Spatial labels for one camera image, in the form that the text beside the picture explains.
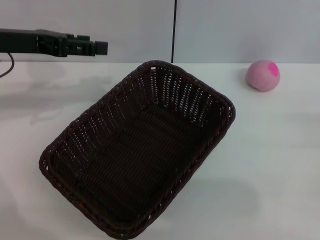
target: white table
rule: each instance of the white table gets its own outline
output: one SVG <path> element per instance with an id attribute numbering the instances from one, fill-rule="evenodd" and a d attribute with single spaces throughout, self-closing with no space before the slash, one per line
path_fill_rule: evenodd
<path id="1" fill-rule="evenodd" d="M 17 62 L 0 78 L 0 239 L 105 240 L 42 176 L 44 148 L 138 64 Z M 319 240 L 320 65 L 279 64 L 269 93 L 247 64 L 179 64 L 228 96 L 236 118 L 137 240 Z M 0 63 L 0 73 L 10 67 Z"/>

